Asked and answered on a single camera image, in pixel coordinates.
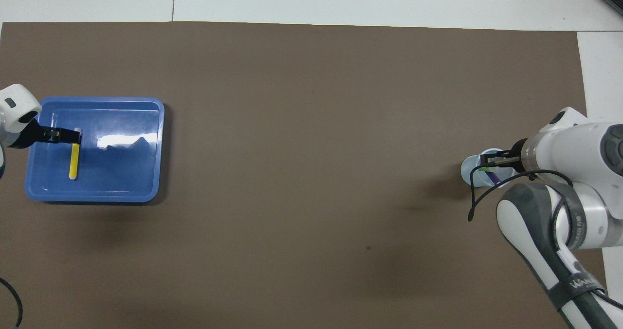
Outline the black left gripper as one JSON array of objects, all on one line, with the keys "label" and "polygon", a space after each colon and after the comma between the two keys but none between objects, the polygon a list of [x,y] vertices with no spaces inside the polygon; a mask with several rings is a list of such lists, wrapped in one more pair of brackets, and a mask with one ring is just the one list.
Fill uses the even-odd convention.
[{"label": "black left gripper", "polygon": [[31,120],[19,134],[10,133],[9,139],[6,140],[6,147],[25,149],[40,141],[53,144],[81,145],[82,130],[80,128],[70,130],[42,127],[37,120]]}]

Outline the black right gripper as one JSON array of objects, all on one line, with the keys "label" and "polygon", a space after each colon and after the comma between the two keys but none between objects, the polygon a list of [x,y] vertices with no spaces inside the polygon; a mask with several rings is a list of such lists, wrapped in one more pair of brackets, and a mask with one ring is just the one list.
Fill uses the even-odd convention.
[{"label": "black right gripper", "polygon": [[510,150],[487,149],[480,153],[482,162],[480,167],[512,167],[516,172],[527,172],[532,168],[530,138],[517,141]]}]

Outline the purple pen with white cap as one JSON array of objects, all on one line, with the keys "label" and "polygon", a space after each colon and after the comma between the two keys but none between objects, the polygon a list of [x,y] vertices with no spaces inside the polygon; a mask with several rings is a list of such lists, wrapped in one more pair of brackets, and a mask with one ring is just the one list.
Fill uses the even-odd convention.
[{"label": "purple pen with white cap", "polygon": [[491,185],[492,185],[492,186],[493,186],[493,185],[496,185],[497,183],[499,183],[499,182],[500,182],[499,177],[498,177],[498,176],[496,175],[496,173],[494,172],[494,168],[495,168],[495,167],[492,167],[492,169],[493,169],[493,171],[492,171],[492,172],[483,172],[483,173],[482,173],[483,175],[487,176],[487,179],[488,179],[488,180],[490,180],[490,182],[491,182]]}]

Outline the yellow pen with white cap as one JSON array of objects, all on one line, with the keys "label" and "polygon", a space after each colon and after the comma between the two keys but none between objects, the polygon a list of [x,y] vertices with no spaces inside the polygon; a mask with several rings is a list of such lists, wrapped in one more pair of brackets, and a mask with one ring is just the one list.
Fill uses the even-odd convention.
[{"label": "yellow pen with white cap", "polygon": [[80,143],[81,143],[81,132],[82,128],[75,128],[75,131],[78,132],[78,142],[73,143],[71,147],[71,156],[70,156],[70,165],[69,165],[69,180],[76,180],[78,175],[78,165],[79,165],[79,156],[80,156]]}]

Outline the translucent plastic cup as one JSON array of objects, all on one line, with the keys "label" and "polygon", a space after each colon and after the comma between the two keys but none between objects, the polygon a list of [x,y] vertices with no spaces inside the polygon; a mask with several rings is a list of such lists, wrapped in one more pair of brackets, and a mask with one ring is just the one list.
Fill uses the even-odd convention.
[{"label": "translucent plastic cup", "polygon": [[[475,171],[472,178],[470,173],[472,169],[480,165],[480,154],[467,157],[463,163],[461,163],[461,176],[463,180],[473,187],[492,187],[491,181],[487,179],[487,176],[483,175],[480,171]],[[499,177],[500,181],[511,178],[516,175],[516,171],[512,167],[496,167],[494,172]]]}]

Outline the blue plastic tray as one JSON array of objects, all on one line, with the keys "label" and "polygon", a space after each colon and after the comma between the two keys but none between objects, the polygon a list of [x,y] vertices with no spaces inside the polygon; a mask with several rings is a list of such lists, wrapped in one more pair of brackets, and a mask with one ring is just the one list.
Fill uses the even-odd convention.
[{"label": "blue plastic tray", "polygon": [[43,127],[80,129],[76,178],[71,145],[29,149],[24,190],[46,202],[144,203],[159,190],[165,106],[153,97],[47,97]]}]

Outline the brown table mat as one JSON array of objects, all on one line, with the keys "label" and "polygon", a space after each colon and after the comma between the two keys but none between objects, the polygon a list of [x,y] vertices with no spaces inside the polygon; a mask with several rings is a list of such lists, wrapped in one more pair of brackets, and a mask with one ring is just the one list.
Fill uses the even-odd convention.
[{"label": "brown table mat", "polygon": [[0,180],[22,329],[567,329],[461,162],[586,111],[574,32],[5,23],[0,87],[155,97],[145,205]]}]

